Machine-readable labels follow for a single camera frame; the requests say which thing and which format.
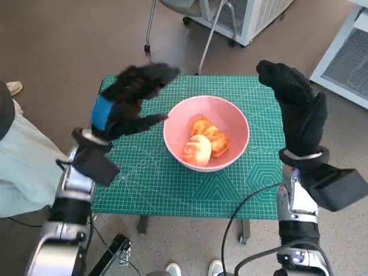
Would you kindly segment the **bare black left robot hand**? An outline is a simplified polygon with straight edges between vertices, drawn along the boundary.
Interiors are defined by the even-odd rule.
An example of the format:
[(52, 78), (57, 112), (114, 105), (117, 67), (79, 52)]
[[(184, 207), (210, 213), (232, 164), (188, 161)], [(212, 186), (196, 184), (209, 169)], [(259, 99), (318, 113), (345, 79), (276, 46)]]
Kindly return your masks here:
[(167, 63), (129, 66), (120, 72), (116, 81), (98, 96), (91, 118), (93, 135), (112, 141), (147, 131), (166, 120), (166, 114), (142, 117), (141, 106), (156, 97), (179, 73), (178, 68)]

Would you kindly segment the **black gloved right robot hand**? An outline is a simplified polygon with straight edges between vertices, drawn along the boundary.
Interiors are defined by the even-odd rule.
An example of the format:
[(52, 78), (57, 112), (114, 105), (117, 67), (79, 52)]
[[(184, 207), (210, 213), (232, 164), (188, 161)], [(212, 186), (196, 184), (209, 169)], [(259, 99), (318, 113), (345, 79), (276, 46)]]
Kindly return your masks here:
[(306, 77), (283, 63), (262, 60), (256, 71), (259, 82), (273, 90), (281, 108), (286, 149), (298, 157), (321, 152), (327, 119), (325, 95), (315, 95)]

